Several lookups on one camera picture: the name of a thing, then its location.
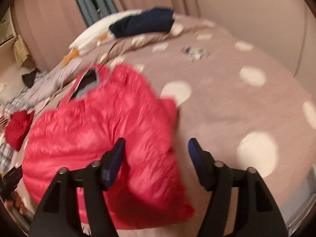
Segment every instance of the red cloth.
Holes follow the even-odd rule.
[[[108,68],[92,69],[100,86],[69,101],[81,74],[59,108],[45,112],[32,127],[23,161],[27,190],[39,202],[59,168],[84,168],[123,137],[124,161],[114,185],[103,193],[115,227],[153,228],[189,219],[194,210],[172,147],[174,101],[158,99],[129,65],[117,65],[106,85]],[[78,204],[87,223],[82,189]]]
[[[15,150],[21,150],[23,141],[30,130],[34,111],[27,114],[27,111],[16,111],[11,114],[9,125],[4,130],[7,143]]]

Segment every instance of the polka dot bedding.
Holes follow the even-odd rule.
[[[192,60],[184,53],[188,48],[207,53]],[[141,72],[157,94],[173,97],[179,109],[174,147],[196,214],[170,232],[193,236],[209,200],[188,155],[192,137],[232,168],[257,168],[279,206],[316,163],[311,96],[280,63],[218,24],[176,15],[170,33],[113,40],[94,49],[83,64],[114,67],[122,61]],[[167,235],[168,229],[152,231],[178,236]],[[120,236],[131,235],[122,231]]]

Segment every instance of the quilted fabric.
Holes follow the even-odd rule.
[[[8,144],[19,151],[23,141],[30,130],[35,111],[27,114],[27,111],[16,111],[11,114],[9,125],[4,130],[4,136]]]
[[[84,168],[126,140],[118,177],[104,192],[117,229],[143,229],[179,223],[193,215],[181,183],[172,147],[177,109],[173,100],[158,99],[129,65],[117,65],[104,84],[108,68],[92,66],[99,85],[81,99],[70,99],[84,74],[55,111],[45,112],[31,129],[23,180],[39,202],[57,170]],[[79,213],[87,223],[83,190]]]

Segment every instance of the red garment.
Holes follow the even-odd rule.
[[[55,111],[34,124],[25,150],[23,180],[36,202],[61,167],[84,168],[126,140],[125,158],[114,185],[104,192],[117,229],[143,229],[179,223],[193,215],[181,183],[172,147],[177,109],[158,99],[143,77],[117,65],[107,84],[108,68],[92,66],[100,85],[81,100],[70,100],[81,74]],[[87,223],[83,190],[79,213]]]
[[[11,114],[9,125],[4,130],[5,140],[15,150],[21,150],[23,141],[30,130],[35,111],[16,111]]]

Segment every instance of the navy blue folded cloth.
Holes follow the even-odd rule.
[[[174,11],[167,8],[153,8],[139,15],[125,17],[109,28],[116,38],[150,32],[169,33],[174,23],[173,13]]]

